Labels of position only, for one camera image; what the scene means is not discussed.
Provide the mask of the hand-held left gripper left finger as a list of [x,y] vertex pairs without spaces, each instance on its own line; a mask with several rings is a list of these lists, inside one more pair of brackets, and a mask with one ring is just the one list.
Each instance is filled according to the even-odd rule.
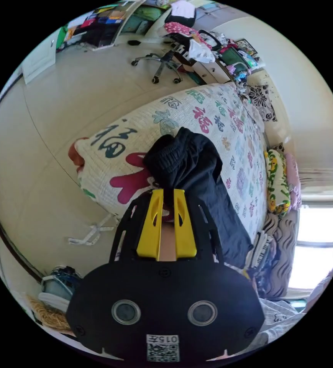
[[147,211],[136,248],[139,257],[159,261],[163,201],[163,189],[153,190],[149,201],[146,203]]

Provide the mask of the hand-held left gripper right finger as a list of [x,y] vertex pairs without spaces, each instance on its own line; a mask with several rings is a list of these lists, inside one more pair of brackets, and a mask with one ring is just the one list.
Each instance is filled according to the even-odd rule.
[[184,190],[174,189],[173,197],[176,259],[194,258],[197,247]]

